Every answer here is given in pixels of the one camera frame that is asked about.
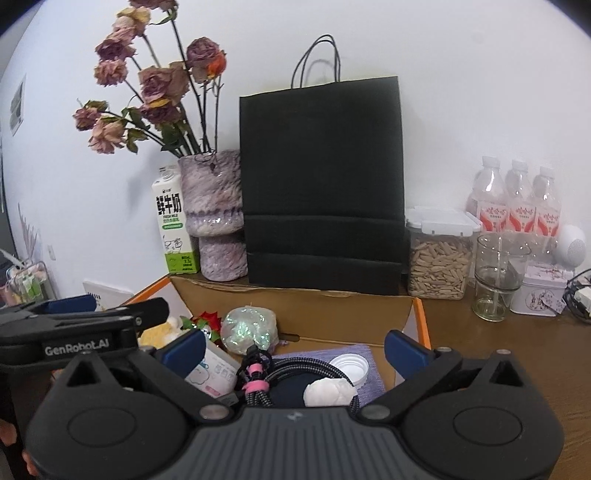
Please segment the person left hand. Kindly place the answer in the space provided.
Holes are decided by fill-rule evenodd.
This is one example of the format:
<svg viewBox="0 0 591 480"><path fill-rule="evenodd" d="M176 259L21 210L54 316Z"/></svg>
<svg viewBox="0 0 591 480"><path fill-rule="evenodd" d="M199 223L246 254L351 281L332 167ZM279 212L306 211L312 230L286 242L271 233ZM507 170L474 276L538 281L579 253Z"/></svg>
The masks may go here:
<svg viewBox="0 0 591 480"><path fill-rule="evenodd" d="M1 419L0 420L0 437L1 437L2 443L6 447L10 447L10 446L14 445L18 439L18 435L17 435L17 431L16 431L15 426L13 424L8 423L7 421ZM24 450L22 452L22 457L23 457L23 460L26 464L28 474L32 477L37 478L39 473L38 473L36 466L32 462L29 452L27 450Z"/></svg>

